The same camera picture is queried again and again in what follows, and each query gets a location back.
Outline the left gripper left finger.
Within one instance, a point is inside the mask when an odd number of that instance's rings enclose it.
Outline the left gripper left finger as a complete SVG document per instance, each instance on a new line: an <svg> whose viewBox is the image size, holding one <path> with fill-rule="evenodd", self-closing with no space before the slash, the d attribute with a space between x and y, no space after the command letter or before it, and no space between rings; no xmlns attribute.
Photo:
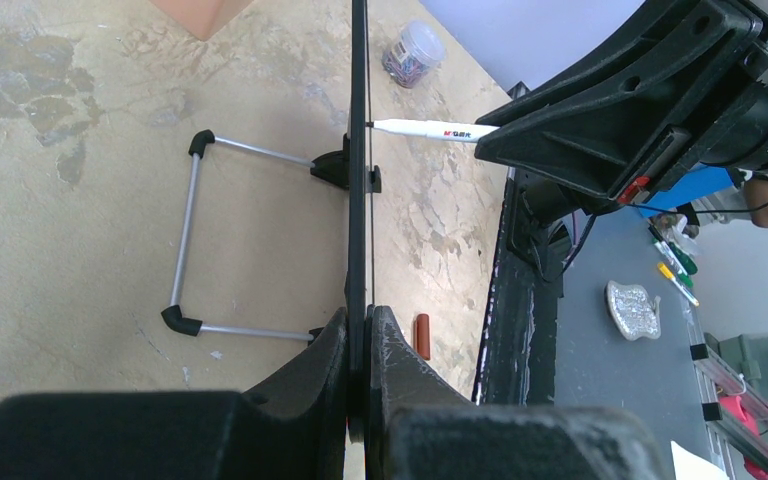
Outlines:
<svg viewBox="0 0 768 480"><path fill-rule="evenodd" d="M346 312L244 392L39 393L0 402L0 479L338 479Z"/></svg>

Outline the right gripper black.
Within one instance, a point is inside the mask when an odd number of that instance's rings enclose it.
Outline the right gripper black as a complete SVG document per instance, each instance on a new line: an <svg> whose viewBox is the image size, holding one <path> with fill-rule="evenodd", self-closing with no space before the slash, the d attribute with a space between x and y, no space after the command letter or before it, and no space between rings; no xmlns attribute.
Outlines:
<svg viewBox="0 0 768 480"><path fill-rule="evenodd" d="M531 91L493 111L475 157L615 199L737 64L699 162L768 175L768 1L752 5L764 21L745 1L538 1L504 56Z"/></svg>

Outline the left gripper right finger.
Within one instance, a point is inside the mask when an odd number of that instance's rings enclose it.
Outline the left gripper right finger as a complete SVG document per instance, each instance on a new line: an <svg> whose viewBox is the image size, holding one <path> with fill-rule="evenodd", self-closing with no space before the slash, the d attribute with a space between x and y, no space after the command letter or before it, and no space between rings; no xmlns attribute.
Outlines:
<svg viewBox="0 0 768 480"><path fill-rule="evenodd" d="M369 479L663 479L655 439L604 407L478 406L406 342L392 309L367 323Z"/></svg>

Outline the red-brown marker cap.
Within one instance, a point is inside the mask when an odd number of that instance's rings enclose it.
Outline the red-brown marker cap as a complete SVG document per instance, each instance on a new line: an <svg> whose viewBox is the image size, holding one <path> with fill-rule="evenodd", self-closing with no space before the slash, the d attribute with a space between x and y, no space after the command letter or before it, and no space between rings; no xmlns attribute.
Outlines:
<svg viewBox="0 0 768 480"><path fill-rule="evenodd" d="M416 316L413 323L413 347L423 360L431 359L430 317L426 313Z"/></svg>

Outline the white marker rainbow stripe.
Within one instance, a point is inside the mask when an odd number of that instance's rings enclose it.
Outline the white marker rainbow stripe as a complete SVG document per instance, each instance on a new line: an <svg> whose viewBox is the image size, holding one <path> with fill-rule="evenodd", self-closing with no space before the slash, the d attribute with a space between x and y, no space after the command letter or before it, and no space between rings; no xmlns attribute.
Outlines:
<svg viewBox="0 0 768 480"><path fill-rule="evenodd" d="M408 119L374 120L368 121L366 126L394 135L460 143L477 143L498 130L497 126Z"/></svg>

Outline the small black-framed whiteboard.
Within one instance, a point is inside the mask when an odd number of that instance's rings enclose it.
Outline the small black-framed whiteboard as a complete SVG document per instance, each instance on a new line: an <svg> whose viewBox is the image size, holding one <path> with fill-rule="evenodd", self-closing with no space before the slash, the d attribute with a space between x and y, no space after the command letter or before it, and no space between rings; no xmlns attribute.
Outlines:
<svg viewBox="0 0 768 480"><path fill-rule="evenodd" d="M217 137L210 130L200 131L193 136L188 149L188 155L191 157L191 173L175 274L169 306L161 312L161 318L170 330L192 337L210 332L309 342L314 338L312 334L212 325L184 315L180 299L183 293L200 166L208 146L220 144L308 167L312 176L346 190L349 198L348 266L345 280L349 369L346 408L349 437L354 442L362 441L365 433L364 417L367 413L365 327L367 310L374 302L374 295L367 291L367 287L374 283L373 267L367 261L367 254L371 252L372 244L372 241L367 238L367 229L371 226L371 212L367 208L367 202L375 191L373 180L380 177L380 171L367 162L367 120L371 104L368 26L368 3L353 1L351 3L350 105L347 131L340 151L308 161Z"/></svg>

